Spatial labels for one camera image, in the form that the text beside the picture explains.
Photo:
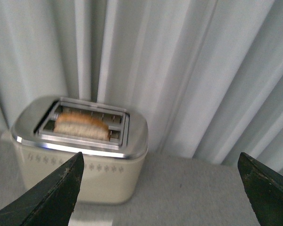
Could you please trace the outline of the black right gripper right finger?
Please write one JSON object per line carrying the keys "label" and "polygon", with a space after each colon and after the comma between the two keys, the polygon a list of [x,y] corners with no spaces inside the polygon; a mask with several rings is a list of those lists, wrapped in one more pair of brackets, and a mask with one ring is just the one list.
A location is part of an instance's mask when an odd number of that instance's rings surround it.
{"label": "black right gripper right finger", "polygon": [[283,176],[242,152],[238,170],[261,226],[283,226]]}

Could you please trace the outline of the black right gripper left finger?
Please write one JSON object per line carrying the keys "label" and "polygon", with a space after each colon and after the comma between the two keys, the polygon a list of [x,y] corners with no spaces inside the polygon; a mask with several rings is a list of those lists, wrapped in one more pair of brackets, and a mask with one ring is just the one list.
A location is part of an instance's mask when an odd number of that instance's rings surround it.
{"label": "black right gripper left finger", "polygon": [[1,209],[0,226],[67,226],[80,192],[83,170],[83,154],[79,152]]}

